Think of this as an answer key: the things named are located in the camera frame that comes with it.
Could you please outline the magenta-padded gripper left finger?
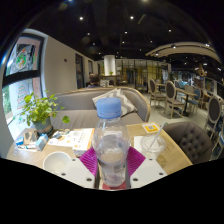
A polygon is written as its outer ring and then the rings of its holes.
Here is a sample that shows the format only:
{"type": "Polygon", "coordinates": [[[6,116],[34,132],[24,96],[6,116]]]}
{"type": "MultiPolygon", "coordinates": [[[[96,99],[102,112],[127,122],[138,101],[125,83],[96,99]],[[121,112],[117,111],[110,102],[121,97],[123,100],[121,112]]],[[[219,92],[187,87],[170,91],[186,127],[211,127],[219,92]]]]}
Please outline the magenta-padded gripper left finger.
{"type": "Polygon", "coordinates": [[[79,158],[70,159],[59,171],[59,175],[84,188],[94,188],[98,174],[98,160],[93,148],[79,158]]]}

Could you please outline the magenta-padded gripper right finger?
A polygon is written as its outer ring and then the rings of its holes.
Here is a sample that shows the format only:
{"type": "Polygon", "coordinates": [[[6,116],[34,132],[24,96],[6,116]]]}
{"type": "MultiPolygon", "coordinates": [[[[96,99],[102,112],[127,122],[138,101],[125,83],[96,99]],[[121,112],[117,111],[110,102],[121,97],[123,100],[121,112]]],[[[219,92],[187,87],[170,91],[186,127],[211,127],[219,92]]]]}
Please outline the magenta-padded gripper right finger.
{"type": "Polygon", "coordinates": [[[155,159],[147,159],[133,147],[129,148],[126,165],[127,188],[140,188],[166,176],[155,159]]]}

